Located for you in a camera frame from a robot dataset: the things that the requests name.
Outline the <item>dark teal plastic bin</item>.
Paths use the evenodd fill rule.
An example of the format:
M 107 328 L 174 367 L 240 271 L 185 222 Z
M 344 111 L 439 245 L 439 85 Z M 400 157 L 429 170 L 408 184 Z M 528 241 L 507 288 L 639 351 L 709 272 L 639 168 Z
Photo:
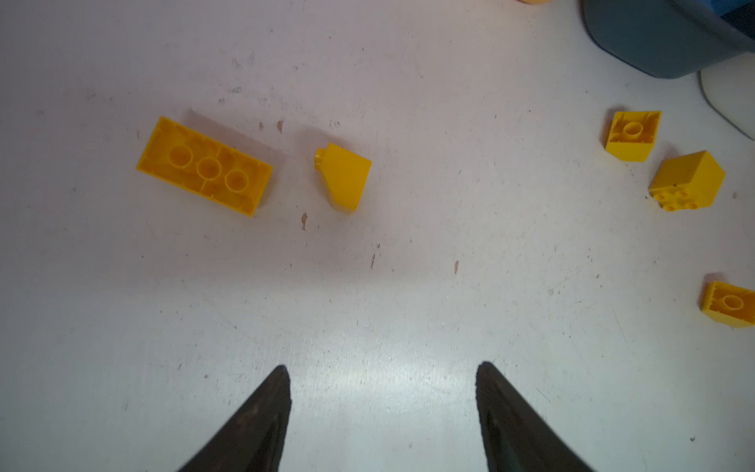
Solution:
M 585 0 L 601 49 L 659 79 L 677 79 L 754 50 L 752 1 Z

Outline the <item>white plastic bin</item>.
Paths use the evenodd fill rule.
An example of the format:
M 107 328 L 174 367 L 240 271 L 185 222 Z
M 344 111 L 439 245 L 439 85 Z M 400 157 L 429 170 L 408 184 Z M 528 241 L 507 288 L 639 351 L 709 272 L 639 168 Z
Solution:
M 725 120 L 754 140 L 754 54 L 744 53 L 703 69 L 706 100 Z

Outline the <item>yellow sloped lego piece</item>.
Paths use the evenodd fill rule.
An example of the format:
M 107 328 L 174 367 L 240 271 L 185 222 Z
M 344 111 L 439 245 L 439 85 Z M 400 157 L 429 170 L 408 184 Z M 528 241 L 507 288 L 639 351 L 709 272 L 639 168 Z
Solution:
M 346 214 L 356 212 L 367 185 L 372 162 L 334 144 L 318 149 L 314 162 L 315 169 L 324 179 L 330 204 Z

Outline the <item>yellow lego cube right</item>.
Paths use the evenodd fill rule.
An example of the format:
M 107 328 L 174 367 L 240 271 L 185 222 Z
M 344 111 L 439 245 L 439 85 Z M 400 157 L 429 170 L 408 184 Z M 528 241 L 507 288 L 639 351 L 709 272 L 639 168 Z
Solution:
M 709 151 L 665 160 L 650 187 L 650 196 L 667 212 L 713 206 L 726 178 Z

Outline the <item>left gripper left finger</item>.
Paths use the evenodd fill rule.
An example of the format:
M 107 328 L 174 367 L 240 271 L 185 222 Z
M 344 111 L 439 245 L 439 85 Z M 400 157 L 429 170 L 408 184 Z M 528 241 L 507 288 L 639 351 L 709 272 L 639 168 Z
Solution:
M 291 406 L 290 377 L 286 367 L 279 365 L 181 469 L 279 470 Z

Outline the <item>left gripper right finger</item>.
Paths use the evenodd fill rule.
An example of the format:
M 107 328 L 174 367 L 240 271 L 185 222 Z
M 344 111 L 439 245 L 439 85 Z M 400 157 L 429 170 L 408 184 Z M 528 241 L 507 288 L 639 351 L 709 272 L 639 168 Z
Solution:
M 589 471 L 491 362 L 476 375 L 476 400 L 491 471 Z

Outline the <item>yellow small lego brick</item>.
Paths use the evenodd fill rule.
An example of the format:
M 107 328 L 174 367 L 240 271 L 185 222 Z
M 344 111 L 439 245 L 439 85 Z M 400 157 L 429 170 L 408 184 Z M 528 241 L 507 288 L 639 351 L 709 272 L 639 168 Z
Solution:
M 662 111 L 618 111 L 605 150 L 619 160 L 645 162 L 655 147 Z

